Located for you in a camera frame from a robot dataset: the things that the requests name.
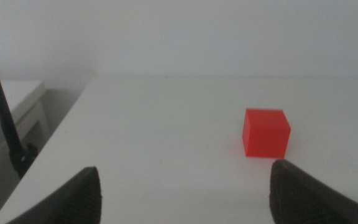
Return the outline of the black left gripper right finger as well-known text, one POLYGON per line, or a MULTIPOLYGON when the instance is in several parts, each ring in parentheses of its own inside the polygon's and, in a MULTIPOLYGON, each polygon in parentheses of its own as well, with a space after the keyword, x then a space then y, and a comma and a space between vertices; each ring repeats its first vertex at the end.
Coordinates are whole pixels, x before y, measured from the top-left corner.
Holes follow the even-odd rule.
POLYGON ((358 203, 285 159, 272 164, 269 207, 275 223, 355 223, 358 203))

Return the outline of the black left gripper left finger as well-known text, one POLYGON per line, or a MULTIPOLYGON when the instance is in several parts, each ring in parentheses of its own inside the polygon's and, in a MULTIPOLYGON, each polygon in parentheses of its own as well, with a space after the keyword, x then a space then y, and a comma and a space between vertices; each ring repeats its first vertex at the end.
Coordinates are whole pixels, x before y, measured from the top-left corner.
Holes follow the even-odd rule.
POLYGON ((11 223, 99 224, 101 184, 96 167, 85 167, 11 223))

